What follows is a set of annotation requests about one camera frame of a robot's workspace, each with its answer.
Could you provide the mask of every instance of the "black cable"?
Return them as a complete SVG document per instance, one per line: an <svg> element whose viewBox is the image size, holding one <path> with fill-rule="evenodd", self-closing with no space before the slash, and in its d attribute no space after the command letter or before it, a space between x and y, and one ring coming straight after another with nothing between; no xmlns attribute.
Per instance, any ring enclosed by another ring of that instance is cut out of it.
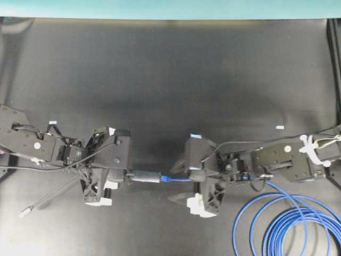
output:
<svg viewBox="0 0 341 256"><path fill-rule="evenodd" d="M252 189L256 192L263 192L265 190L265 185L266 185L266 179L263 179L263 184L262 184L262 187L259 189L259 188L256 188L254 183L254 181L251 180L250 182L250 186L252 187Z"/></svg>
<svg viewBox="0 0 341 256"><path fill-rule="evenodd" d="M336 94L336 110L337 123L341 122L341 73L340 73L340 50L338 45L337 35L337 19L329 19L327 27L327 36L329 43L329 50L334 71L335 79L335 94Z"/></svg>
<svg viewBox="0 0 341 256"><path fill-rule="evenodd" d="M67 165L67 166L64 166L64 167L60 167L60 168L56 168L56 169L40 169L40 168L34 168L34 167L27 167L27 166L3 166L3 165L0 165L0 168L3 168L3 169L22 169L22 170L32 170L32 171L38 171L38 172L55 172L55 171L63 171L67 168L70 168L76 164L79 164L81 162L84 162L85 160L88 160L89 158L97 155L98 153L100 153L101 151L103 151L104 149L106 149L107 147L109 146L116 146L115 143L110 143L110 144L107 144L105 145L103 148L95 151L94 153L88 155L87 157L81 159L81 160L78 160L76 162L74 162L73 164L70 164L70 165Z"/></svg>
<svg viewBox="0 0 341 256"><path fill-rule="evenodd" d="M324 132L327 130L330 130L331 128L328 129L324 129L322 131L319 131L317 133L313 133L313 134L319 134L320 132ZM270 140L254 140L254 141L226 141L223 142L221 144L219 144L207 157L205 157L204 159L201 160L201 162L206 162L207 160L209 160L211 158L211 156L213 156L221 147L228 145L228 144L249 144L249 143L270 143L270 142L274 142L274 141L278 141L278 140L286 140L286 139L295 139L300 137L302 134L299 135L295 135L295 136L285 136L285 137L278 137L278 138L274 138L274 139L270 139Z"/></svg>
<svg viewBox="0 0 341 256"><path fill-rule="evenodd" d="M27 131L35 132L39 139L43 139L43 132L41 132L38 128L35 128L32 125L29 125L29 124L15 125L13 127L13 129L14 130L27 130Z"/></svg>

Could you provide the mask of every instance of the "white sticker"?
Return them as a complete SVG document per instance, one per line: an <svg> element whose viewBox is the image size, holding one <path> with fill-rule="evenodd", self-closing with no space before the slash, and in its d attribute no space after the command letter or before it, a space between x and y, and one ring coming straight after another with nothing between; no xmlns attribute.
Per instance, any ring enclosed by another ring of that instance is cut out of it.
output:
<svg viewBox="0 0 341 256"><path fill-rule="evenodd" d="M199 134L191 134L191 138L202 139L202 136Z"/></svg>
<svg viewBox="0 0 341 256"><path fill-rule="evenodd" d="M115 130L116 129L109 127L109 136L113 136L113 134L115 133Z"/></svg>

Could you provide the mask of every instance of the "teal wall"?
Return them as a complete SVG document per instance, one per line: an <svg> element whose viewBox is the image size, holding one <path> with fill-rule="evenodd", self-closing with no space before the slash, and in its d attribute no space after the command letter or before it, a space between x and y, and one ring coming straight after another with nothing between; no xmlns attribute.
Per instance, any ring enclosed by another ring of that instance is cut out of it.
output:
<svg viewBox="0 0 341 256"><path fill-rule="evenodd" d="M311 19L341 17L341 0L0 0L0 15L89 19Z"/></svg>

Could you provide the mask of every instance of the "coiled blue cable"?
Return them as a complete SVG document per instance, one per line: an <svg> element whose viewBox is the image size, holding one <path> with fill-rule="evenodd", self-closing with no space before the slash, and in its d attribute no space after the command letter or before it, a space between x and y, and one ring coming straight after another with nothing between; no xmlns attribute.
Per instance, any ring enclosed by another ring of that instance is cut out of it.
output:
<svg viewBox="0 0 341 256"><path fill-rule="evenodd" d="M271 182L267 182L267 184L277 189L281 193L269 193L269 194L264 194L264 195L255 197L240 210L240 212L238 213L234 221L233 231L232 231L232 244L233 244L233 250L236 255L239 255L238 250L237 250L236 232L237 232L238 222L242 214L245 212L246 209L248 209L252 204L257 202L258 200L267 198L267 197L275 197L275 196L277 198L265 204L257 212L257 214L252 220L252 223L250 226L250 246L251 246L251 251L253 255L257 255L255 246L254 246L254 239L253 239L253 233L254 233L256 221L258 220L259 216L270 205L283 199L290 199L295 205L295 208L290 209L288 211L284 211L282 214L276 217L273 220L273 222L269 225L269 227L267 228L265 232L263 243L262 243L262 255L263 256L284 255L284 242L285 242L286 235L288 234L291 227L296 226L301 223L304 224L304 228L305 228L304 246L301 252L301 255L304 255L306 252L307 240L308 240L307 222L315 222L324 227L326 234L327 234L327 240L328 240L327 255L330 255L330 233L332 233L335 236L336 241L341 245L341 218L336 214L336 212L334 212L332 209L330 209L329 207L327 207L326 205L317 201L314 198L307 197L307 196L300 196L300 195L289 195L277 185ZM324 212L321 212L319 210L316 210L310 207L302 199L314 202L322 206L325 210L331 213L331 215L328 215Z"/></svg>

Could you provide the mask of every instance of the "black table surface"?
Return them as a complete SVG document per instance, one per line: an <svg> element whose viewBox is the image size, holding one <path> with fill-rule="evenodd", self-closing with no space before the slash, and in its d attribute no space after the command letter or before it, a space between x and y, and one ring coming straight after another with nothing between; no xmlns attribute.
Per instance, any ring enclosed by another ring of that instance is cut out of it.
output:
<svg viewBox="0 0 341 256"><path fill-rule="evenodd" d="M7 29L1 35L0 88L8 88L5 103L24 110L40 128L57 120L64 134L84 139L96 127L130 130L134 168L166 174L190 133L219 143L335 125L326 25L326 20L35 19L24 32ZM16 171L0 183L1 251L233 255L233 220L256 195L249 186L229 187L221 214L202 219L167 199L190 191L190 184L136 183L113 193L113 207L90 207L75 183L25 218L17 217L71 176ZM341 212L339 190L327 180L293 184L279 175L274 182ZM260 220L258 249L266 223L287 207L279 203ZM240 255L250 255L246 245L255 210L240 225ZM295 228L287 250L297 255L303 238L302 229ZM324 255L322 228L311 226L309 241L311 255Z"/></svg>

